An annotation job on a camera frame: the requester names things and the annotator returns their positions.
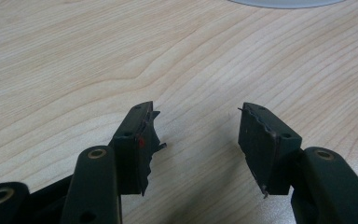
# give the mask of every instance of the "black plastic part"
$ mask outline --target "black plastic part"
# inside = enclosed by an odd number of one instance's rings
[[[154,119],[153,102],[134,106],[115,132],[109,146],[116,152],[118,191],[120,194],[145,194],[150,162],[160,145]]]
[[[29,190],[19,182],[0,184],[0,224],[27,223]]]
[[[62,210],[61,224],[121,223],[115,152],[98,146],[78,156]]]
[[[32,223],[51,224],[60,222],[71,180],[72,176],[70,175],[31,194],[34,209]]]
[[[358,176],[345,160],[332,150],[310,147],[304,150],[300,165],[314,201],[313,210],[318,210],[313,214],[317,222],[358,223]],[[301,217],[310,217],[305,213],[312,209],[297,209],[300,203],[304,204],[301,198],[295,203],[292,200],[296,221],[309,223]]]
[[[309,200],[307,195],[301,194],[301,191],[295,189],[291,200],[293,213],[295,214],[297,224],[317,223],[318,209],[313,200]]]
[[[301,137],[268,109],[244,103],[239,144],[262,192],[286,195],[288,168],[300,153]]]

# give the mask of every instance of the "gray object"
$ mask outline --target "gray object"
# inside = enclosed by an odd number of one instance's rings
[[[240,4],[253,7],[272,7],[272,8],[303,8],[303,7],[322,7],[343,0],[230,0]]]

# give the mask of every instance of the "table surface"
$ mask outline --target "table surface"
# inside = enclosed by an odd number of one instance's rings
[[[168,147],[124,223],[293,223],[237,144],[263,105],[358,174],[358,0],[279,10],[225,0],[0,1],[0,182],[31,192],[154,101]]]

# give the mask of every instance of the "wood grain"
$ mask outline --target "wood grain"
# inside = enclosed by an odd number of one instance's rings
[[[293,223],[237,144],[264,105],[358,174],[358,0],[274,10],[223,0],[0,1],[0,182],[41,189],[153,100],[168,148],[124,223]]]

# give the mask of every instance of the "light wood surface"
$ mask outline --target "light wood surface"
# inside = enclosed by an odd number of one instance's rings
[[[358,174],[358,0],[274,10],[225,0],[0,1],[0,182],[31,191],[153,100],[168,148],[124,223],[294,223],[237,144],[264,105]]]

